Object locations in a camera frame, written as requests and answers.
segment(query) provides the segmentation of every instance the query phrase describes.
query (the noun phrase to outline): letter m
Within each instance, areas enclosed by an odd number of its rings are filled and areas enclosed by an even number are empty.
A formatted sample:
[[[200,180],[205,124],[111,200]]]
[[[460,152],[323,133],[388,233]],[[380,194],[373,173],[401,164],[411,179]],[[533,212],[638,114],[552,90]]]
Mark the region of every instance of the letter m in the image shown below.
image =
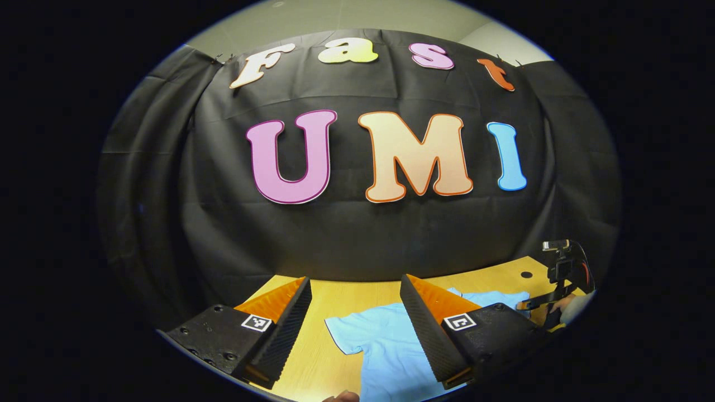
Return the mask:
[[[435,168],[439,177],[434,190],[439,195],[461,195],[472,191],[467,176],[461,129],[462,119],[451,114],[435,114],[430,119],[425,139],[420,140],[402,118],[392,112],[366,113],[357,119],[368,129],[373,141],[375,181],[365,196],[372,202],[397,201],[405,196],[406,187],[398,182],[400,164],[410,186],[424,195]]]

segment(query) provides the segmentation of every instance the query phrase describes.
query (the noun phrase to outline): blue t-shirt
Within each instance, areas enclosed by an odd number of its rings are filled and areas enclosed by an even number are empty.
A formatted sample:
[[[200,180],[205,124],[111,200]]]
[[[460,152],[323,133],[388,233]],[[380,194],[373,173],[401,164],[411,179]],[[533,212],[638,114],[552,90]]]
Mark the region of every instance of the blue t-shirt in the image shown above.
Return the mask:
[[[527,292],[462,294],[455,288],[448,290],[482,307],[504,303],[516,309],[517,303],[529,298]],[[363,352],[361,401],[419,402],[465,385],[446,391],[437,382],[402,303],[328,318],[325,325],[344,354]]]

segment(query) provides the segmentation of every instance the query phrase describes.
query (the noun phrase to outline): human hand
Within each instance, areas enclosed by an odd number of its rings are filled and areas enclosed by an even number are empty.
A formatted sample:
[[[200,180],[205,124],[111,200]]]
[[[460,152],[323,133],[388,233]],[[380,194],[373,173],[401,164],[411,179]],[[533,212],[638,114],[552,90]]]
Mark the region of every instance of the human hand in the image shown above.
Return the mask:
[[[330,396],[323,400],[323,402],[360,402],[360,396],[346,389],[338,396]]]
[[[574,295],[573,293],[571,293],[570,295],[568,295],[568,296],[564,297],[563,299],[559,300],[558,302],[554,303],[554,304],[551,306],[551,310],[549,310],[549,309],[547,308],[547,311],[546,311],[546,312],[547,312],[547,313],[552,313],[552,312],[556,311],[556,309],[560,309],[561,312],[563,313],[563,310],[566,308],[567,305],[569,305],[569,304],[571,303],[571,301],[572,301],[575,297],[576,297],[576,295]]]

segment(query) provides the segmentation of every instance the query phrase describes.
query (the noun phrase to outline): orange finger pad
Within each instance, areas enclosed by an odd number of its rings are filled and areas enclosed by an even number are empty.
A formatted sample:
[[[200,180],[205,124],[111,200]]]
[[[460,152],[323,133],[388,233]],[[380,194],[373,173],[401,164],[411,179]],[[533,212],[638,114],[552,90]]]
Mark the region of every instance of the orange finger pad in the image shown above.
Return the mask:
[[[237,305],[234,309],[247,314],[270,318],[273,323],[276,323],[304,279],[305,276],[291,283],[286,283],[279,288]]]
[[[410,282],[412,282],[417,293],[427,305],[432,316],[437,320],[437,324],[441,324],[444,317],[451,317],[452,315],[467,313],[481,308],[481,306],[465,298],[461,298],[420,278],[409,274],[407,274],[407,277],[410,278]]]

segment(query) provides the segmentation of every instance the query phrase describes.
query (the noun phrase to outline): table surface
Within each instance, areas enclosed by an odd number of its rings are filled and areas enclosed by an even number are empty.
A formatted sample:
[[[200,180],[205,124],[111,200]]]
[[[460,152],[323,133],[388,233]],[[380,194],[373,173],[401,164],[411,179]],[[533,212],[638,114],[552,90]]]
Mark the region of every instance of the table surface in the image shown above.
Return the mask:
[[[554,290],[546,276],[546,266],[530,257],[494,265],[466,273],[427,278],[427,282],[442,288],[457,288],[462,293],[484,293],[497,290],[502,293],[529,292],[530,297]],[[250,300],[297,278],[275,275],[256,291]],[[297,402],[322,402],[348,389],[360,393],[360,370],[363,353],[345,355],[337,348],[324,320],[345,317],[370,308],[401,303],[400,281],[389,282],[338,282],[310,280],[312,302],[303,321],[300,333],[286,360],[280,379],[272,390],[264,389],[283,398]],[[579,289],[574,292],[583,295]],[[531,312],[531,320],[543,325],[546,305]]]

